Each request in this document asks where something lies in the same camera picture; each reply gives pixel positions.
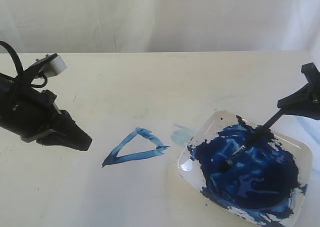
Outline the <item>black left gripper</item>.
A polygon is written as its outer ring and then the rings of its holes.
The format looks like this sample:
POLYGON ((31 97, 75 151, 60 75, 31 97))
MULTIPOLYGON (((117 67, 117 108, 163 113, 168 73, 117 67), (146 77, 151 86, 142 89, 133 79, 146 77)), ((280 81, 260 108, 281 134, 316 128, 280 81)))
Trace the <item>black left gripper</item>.
POLYGON ((17 78, 0 75, 0 127, 20 136, 24 142, 43 146, 63 146, 87 151, 92 138, 72 119, 68 111, 56 106, 57 96, 17 78))

